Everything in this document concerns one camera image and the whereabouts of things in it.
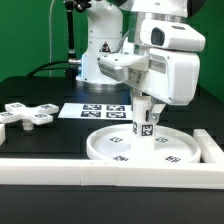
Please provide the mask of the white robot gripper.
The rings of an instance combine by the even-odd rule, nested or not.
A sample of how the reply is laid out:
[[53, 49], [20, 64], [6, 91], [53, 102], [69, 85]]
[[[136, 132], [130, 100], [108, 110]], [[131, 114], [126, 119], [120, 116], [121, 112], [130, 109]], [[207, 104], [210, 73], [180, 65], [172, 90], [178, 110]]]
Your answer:
[[[100, 71], [169, 105], [188, 105], [196, 91], [200, 60], [195, 53], [150, 48], [145, 56], [113, 53], [98, 60]], [[153, 103], [146, 121], [157, 124], [165, 108]]]

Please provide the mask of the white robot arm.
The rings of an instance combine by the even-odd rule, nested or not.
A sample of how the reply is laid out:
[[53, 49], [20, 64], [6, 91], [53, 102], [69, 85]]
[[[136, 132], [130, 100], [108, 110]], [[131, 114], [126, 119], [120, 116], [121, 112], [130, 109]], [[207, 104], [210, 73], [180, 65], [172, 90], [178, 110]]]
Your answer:
[[133, 88], [133, 121], [157, 123], [163, 108], [187, 105], [205, 37], [185, 23], [191, 0], [75, 0], [88, 13], [88, 47], [78, 80]]

